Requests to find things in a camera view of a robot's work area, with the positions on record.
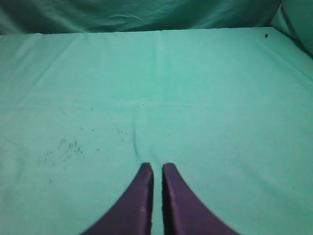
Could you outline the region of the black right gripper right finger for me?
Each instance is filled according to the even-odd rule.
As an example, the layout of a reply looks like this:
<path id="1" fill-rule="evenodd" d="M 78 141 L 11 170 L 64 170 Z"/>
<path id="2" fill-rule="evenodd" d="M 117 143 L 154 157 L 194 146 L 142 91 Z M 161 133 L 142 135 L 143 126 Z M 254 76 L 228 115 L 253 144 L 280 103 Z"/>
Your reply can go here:
<path id="1" fill-rule="evenodd" d="M 194 194 L 174 163 L 162 166 L 165 235 L 237 235 Z"/>

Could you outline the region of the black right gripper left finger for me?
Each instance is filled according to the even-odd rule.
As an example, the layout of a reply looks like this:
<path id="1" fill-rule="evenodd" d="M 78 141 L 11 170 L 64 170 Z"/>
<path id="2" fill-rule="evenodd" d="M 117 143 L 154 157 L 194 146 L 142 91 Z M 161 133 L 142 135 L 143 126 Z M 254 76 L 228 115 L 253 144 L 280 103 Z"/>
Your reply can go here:
<path id="1" fill-rule="evenodd" d="M 84 235 L 150 235 L 154 197 L 154 174 L 142 163 L 136 176 L 116 203 Z"/>

